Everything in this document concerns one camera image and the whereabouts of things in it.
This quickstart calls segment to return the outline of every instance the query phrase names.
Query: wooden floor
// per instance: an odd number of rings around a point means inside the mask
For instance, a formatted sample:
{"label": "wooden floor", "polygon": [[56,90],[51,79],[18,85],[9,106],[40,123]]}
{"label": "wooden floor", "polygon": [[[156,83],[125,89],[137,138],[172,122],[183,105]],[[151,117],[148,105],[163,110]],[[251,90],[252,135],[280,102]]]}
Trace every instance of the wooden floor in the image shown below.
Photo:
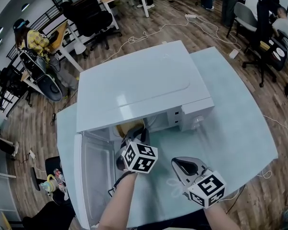
{"label": "wooden floor", "polygon": [[[105,50],[104,45],[98,45],[89,58],[84,61],[81,57],[74,56],[80,66],[84,69],[100,64],[104,59],[115,53],[119,47],[135,36],[140,38],[143,31],[151,34],[159,30],[166,23],[186,24],[184,17],[185,11],[190,14],[197,14],[199,18],[209,21],[219,27],[218,35],[225,39],[227,29],[220,24],[222,9],[222,0],[214,2],[214,11],[206,11],[200,5],[195,6],[196,0],[174,0],[169,3],[168,0],[154,0],[155,7],[149,10],[149,18],[144,17],[143,9],[131,7],[126,3],[120,3],[119,27],[123,33],[122,37],[114,36],[109,39],[110,50]],[[197,22],[204,30],[215,35],[216,27]],[[288,82],[288,66],[277,74],[277,83],[272,83],[271,78],[266,76],[263,88],[259,87],[260,75],[254,67],[242,69],[243,61],[252,59],[246,56],[243,49],[246,40],[238,38],[238,43],[242,47],[235,59],[229,58],[229,53],[237,45],[225,44],[205,34],[197,25],[189,24],[187,26],[167,25],[163,30],[147,40],[135,44],[126,44],[114,58],[138,51],[151,46],[161,44],[163,41],[171,42],[181,40],[190,53],[215,46],[221,54],[231,64],[243,80],[254,99],[259,105],[262,113],[288,127],[288,100],[284,95],[284,87]],[[77,76],[77,72],[66,61],[65,66]],[[76,95],[71,99],[67,106],[76,102]],[[8,140],[18,140],[20,142],[20,152],[18,159],[25,159],[25,155],[30,149],[36,154],[37,167],[44,170],[44,161],[47,158],[57,156],[56,147],[56,126],[51,126],[51,117],[53,112],[64,108],[66,101],[52,105],[41,95],[33,95],[33,106],[29,107],[25,100],[21,100],[9,115],[8,124],[2,131],[2,136]],[[288,199],[288,131],[276,122],[267,120],[277,146],[279,158],[273,161],[265,169],[271,170],[273,175],[270,179],[254,177],[249,181],[238,198],[229,215],[237,222],[243,230],[276,230],[279,229],[281,214]],[[11,180],[12,193],[21,217],[35,215],[49,201],[49,197],[42,192],[36,191],[30,180],[29,168],[31,161],[23,164],[20,161],[10,162],[9,170],[16,173],[17,179]],[[40,178],[46,178],[45,173],[37,171]],[[222,203],[228,210],[234,203],[234,200]],[[71,229],[79,229],[76,221],[73,222]]]}

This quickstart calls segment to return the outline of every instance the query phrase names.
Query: railing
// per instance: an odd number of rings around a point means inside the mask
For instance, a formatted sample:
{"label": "railing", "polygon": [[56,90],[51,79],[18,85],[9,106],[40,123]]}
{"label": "railing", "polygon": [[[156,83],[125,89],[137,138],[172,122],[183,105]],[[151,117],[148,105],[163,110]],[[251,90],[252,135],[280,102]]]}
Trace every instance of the railing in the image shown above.
{"label": "railing", "polygon": [[[45,25],[48,25],[49,22],[58,18],[62,12],[57,8],[56,5],[48,9],[41,17],[39,17],[31,26],[31,29],[42,31],[45,28]],[[7,54],[7,58],[13,60],[17,56],[16,46],[14,45]]]}

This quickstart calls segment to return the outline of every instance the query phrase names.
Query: gray pants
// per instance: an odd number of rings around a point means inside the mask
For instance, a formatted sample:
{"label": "gray pants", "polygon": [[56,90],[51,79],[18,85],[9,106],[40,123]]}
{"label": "gray pants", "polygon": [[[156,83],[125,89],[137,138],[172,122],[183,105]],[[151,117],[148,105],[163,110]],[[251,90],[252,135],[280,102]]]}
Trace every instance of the gray pants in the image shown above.
{"label": "gray pants", "polygon": [[73,75],[71,75],[66,69],[61,67],[60,61],[56,57],[50,56],[49,66],[56,73],[57,78],[61,81],[64,87],[77,90],[77,79]]}
{"label": "gray pants", "polygon": [[222,23],[230,27],[235,19],[234,8],[238,0],[223,0],[222,4]]}

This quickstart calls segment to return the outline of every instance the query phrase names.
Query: shoe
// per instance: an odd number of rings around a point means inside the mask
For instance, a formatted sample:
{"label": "shoe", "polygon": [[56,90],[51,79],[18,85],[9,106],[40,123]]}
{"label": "shoe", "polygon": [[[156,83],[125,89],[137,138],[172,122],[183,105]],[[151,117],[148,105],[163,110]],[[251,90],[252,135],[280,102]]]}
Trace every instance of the shoe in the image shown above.
{"label": "shoe", "polygon": [[15,151],[12,153],[12,156],[13,156],[13,157],[15,157],[16,154],[18,153],[18,149],[19,149],[19,142],[18,142],[18,141],[15,142],[14,147],[15,147]]}
{"label": "shoe", "polygon": [[147,5],[146,7],[147,7],[147,9],[151,9],[151,8],[153,8],[155,5],[154,4],[152,4],[152,5]]}

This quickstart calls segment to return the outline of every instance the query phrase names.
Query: white cube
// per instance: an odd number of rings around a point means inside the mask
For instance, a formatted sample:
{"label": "white cube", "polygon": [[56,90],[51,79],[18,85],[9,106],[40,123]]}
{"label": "white cube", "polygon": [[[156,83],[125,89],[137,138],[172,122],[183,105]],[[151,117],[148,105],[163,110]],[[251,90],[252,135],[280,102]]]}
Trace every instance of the white cube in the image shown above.
{"label": "white cube", "polygon": [[209,208],[224,196],[225,186],[226,183],[222,176],[217,171],[213,171],[203,179],[196,180],[188,188],[189,199],[204,208]]}
{"label": "white cube", "polygon": [[131,141],[121,155],[129,171],[149,173],[158,160],[158,149]]}

